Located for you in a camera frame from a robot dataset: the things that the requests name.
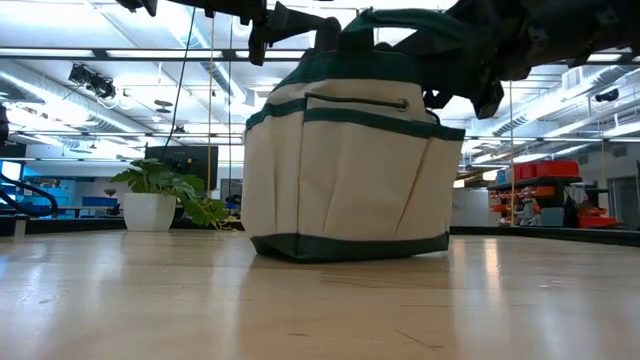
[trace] cream canvas bag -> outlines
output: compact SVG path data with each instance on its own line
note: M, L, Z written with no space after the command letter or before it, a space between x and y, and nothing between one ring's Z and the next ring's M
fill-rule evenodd
M357 18L338 51L305 58L247 121L242 222L258 253L447 250L464 130L425 111L414 59L373 50L381 25Z

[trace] shelf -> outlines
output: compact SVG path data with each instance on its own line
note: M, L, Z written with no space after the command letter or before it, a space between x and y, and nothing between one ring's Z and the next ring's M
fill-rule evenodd
M516 182L516 189L526 186L545 186L545 185L570 185L573 183L582 182L581 177L542 177L536 179L522 180ZM489 186L487 190L508 190L511 189L511 184L500 184Z

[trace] ceiling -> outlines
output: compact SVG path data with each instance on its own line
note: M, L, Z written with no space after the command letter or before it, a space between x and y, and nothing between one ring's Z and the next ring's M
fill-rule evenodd
M455 0L440 0L422 2L417 0L396 0L393 2L383 0L354 1L339 0L334 2L317 2L311 0L287 0L282 1L290 8L304 10L321 16L334 16L339 19L343 27L356 15L356 9L363 9L369 6L376 8L393 7L429 7L432 9L446 9L455 3ZM144 11L130 13L115 1L107 0L0 0L0 50L1 48L75 48L75 49L184 49L191 20L192 9L183 5L160 1L158 4L158 16L152 18ZM213 41L211 41L211 29L213 31ZM208 19L201 10L195 13L194 32L190 49L216 50L232 49L237 50L236 56L241 56L241 51L247 49L248 40L247 27L234 21L232 17L217 14L215 19ZM395 43L408 34L411 30L383 29L376 33L378 41ZM213 82L210 89L209 64L208 61L187 62L184 70L184 77L180 91L176 113L176 123L185 125L185 129L191 133L208 132L209 121L209 101L212 101L212 133L233 133L241 134L244 131L244 122L254 112L258 111L269 91L287 76L296 66L297 55L291 50L305 50L313 44L313 34L304 34L291 39L279 42L275 49L280 50L281 56L292 56L290 61L266 62L264 66L253 66L246 61L239 62L215 62L215 71L229 80L231 84L221 86L218 82ZM25 50L26 56L11 60L0 59L0 70L3 62L11 62L19 67L20 74L24 74L22 81L31 83L30 79L37 82L40 87L49 89L64 90L68 95L72 95L65 101L74 100L75 111L85 113L86 122L79 126L77 122L71 122L72 127L68 129L80 129L85 132L140 132L140 133L161 133L168 132L171 127L173 112L170 114L159 114L156 112L158 105L156 100L175 103L177 85L181 77L182 63L179 61L95 61L87 60L55 60L34 59L33 56L41 54L39 50ZM74 63L82 63L94 72L105 77L112 78L114 84L120 91L116 101L106 101L102 104L95 102L92 92L80 88L68 80L69 73ZM589 66L588 72L576 72L567 75L568 68L565 65L540 66L531 72L531 75L523 81L512 84L504 83L506 96L494 119L476 120L473 107L469 101L461 98L454 98L446 108L437 111L445 125L465 128L467 134L472 136L506 136L500 125L504 125L505 118L509 117L510 109L514 109L514 115L527 110L527 118L523 124L514 130L515 136L520 137L543 137L547 134L567 126L576 121L588 118L591 114L595 116L615 108L619 105L630 103L636 98L635 82L637 76L633 68L629 67L621 72L621 75L614 78L617 83L598 83L597 86L585 87L583 93L572 94L570 99L564 99L561 103L550 106L548 109L531 109L533 101L540 99L541 95L564 89L568 85L576 83L584 85L587 80L592 80L590 76L609 69L611 66ZM613 85L620 87L621 96L615 103L595 103L589 100L587 95L597 90L607 89ZM235 94L241 96L225 95L228 86L237 89ZM71 117L71 110L68 112L53 111L52 103L60 106L64 101L62 90L58 92L56 101L50 101L45 106L25 104L24 108L37 108L35 115L41 116L43 113L53 112L55 118L61 119L60 124L42 124L38 127L16 125L20 130L42 130L46 126L53 126L54 130L59 130L59 126L70 126L65 123L65 117ZM593 131L612 131L625 124L633 124L635 117L625 115L625 122L621 123L611 114L603 119L577 127L569 132L560 132L562 136L594 137L597 134ZM634 130L634 126L629 126L627 130ZM625 132L619 130L618 133L610 132L615 136L631 136L636 131ZM34 137L14 137L13 140L28 143L43 143ZM58 145L47 140L49 145ZM78 146L88 146L89 138L79 138ZM127 138L121 141L122 147L139 147L148 139ZM178 138L176 143L197 144L203 143L205 138ZM228 143L227 140L220 140L221 143ZM234 144L240 144L239 138L234 138ZM522 143L525 151L544 146L541 142L528 141ZM576 144L564 144L565 148ZM470 140L466 143L463 156L464 163L474 163L475 159L490 154L499 154L502 146L499 141Z

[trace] table surface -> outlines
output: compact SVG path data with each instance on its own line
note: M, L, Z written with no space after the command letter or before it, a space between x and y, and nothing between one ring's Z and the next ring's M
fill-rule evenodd
M640 249L454 236L448 253L302 265L242 232L0 242L17 359L637 359Z

